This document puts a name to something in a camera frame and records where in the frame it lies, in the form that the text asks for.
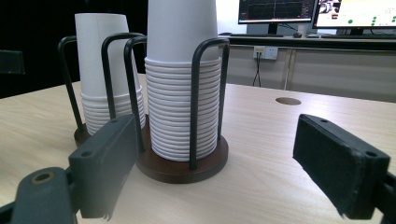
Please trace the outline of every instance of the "keyboard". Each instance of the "keyboard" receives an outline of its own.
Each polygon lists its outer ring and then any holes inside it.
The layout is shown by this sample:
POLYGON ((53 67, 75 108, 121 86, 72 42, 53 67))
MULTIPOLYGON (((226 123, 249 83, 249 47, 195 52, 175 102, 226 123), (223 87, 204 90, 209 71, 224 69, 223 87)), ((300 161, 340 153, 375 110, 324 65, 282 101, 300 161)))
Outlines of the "keyboard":
POLYGON ((322 35, 326 39, 396 39, 396 35, 322 35))
POLYGON ((254 34, 230 34, 230 36, 240 36, 240 37, 283 37, 283 35, 269 35, 269 34, 261 34, 261 35, 254 35, 254 34))

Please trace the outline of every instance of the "computer mouse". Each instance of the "computer mouse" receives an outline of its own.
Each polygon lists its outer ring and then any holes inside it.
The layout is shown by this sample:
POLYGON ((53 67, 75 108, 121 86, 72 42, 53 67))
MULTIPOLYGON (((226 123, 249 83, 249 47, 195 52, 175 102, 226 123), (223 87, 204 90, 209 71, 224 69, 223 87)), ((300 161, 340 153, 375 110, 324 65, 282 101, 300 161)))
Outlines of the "computer mouse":
POLYGON ((293 37, 294 38, 301 38, 303 35, 302 34, 300 34, 300 33, 294 33, 293 34, 293 37))

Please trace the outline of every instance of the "dark background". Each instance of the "dark background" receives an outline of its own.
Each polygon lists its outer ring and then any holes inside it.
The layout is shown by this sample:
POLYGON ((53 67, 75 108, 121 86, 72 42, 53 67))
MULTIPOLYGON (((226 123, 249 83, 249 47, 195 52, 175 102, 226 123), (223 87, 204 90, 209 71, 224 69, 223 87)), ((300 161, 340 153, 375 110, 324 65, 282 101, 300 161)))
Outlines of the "dark background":
MULTIPOLYGON (((24 75, 0 74, 0 98, 63 85, 59 41, 76 35, 76 13, 124 14, 130 32, 147 34, 148 0, 0 0, 0 50, 23 54, 24 75)), ((77 44, 65 47, 72 81, 79 80, 77 44)), ((144 72, 144 49, 134 50, 138 72, 144 72)))

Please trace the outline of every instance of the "wooden base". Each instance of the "wooden base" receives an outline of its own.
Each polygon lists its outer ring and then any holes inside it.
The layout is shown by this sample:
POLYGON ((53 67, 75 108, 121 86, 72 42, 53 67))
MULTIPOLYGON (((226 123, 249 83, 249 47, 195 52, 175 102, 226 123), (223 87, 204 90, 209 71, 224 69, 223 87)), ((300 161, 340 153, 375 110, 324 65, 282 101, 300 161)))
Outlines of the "wooden base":
MULTIPOLYGON (((191 170, 187 161, 169 161, 158 156, 151 149, 149 116, 146 116, 146 125, 142 133, 146 150, 139 153, 136 165, 143 174, 164 183, 189 184, 208 179, 220 172, 228 160, 228 143, 223 136, 218 140, 215 150, 207 157, 197 160, 197 168, 191 170)), ((77 146, 83 144, 89 137, 87 131, 84 133, 75 131, 77 146)))

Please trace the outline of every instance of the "white wall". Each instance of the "white wall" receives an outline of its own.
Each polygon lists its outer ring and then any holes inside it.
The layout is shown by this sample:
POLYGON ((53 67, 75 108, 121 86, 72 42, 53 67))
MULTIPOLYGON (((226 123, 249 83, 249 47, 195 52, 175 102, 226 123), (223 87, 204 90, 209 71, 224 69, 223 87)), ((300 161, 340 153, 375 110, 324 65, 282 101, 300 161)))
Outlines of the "white wall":
POLYGON ((216 11, 218 13, 218 34, 230 32, 234 34, 245 34, 246 25, 238 25, 239 0, 216 0, 216 11))

